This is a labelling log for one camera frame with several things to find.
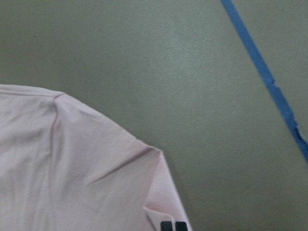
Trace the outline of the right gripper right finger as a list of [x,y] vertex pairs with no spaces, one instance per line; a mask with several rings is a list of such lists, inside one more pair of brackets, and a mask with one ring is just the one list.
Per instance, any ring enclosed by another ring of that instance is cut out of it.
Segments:
[[176,221],[175,228],[176,228],[176,231],[188,231],[187,224],[184,221]]

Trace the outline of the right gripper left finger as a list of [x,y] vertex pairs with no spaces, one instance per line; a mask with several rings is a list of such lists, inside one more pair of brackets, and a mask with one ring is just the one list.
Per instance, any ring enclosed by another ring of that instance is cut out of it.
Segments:
[[160,231],[172,231],[172,222],[171,221],[162,221],[160,223]]

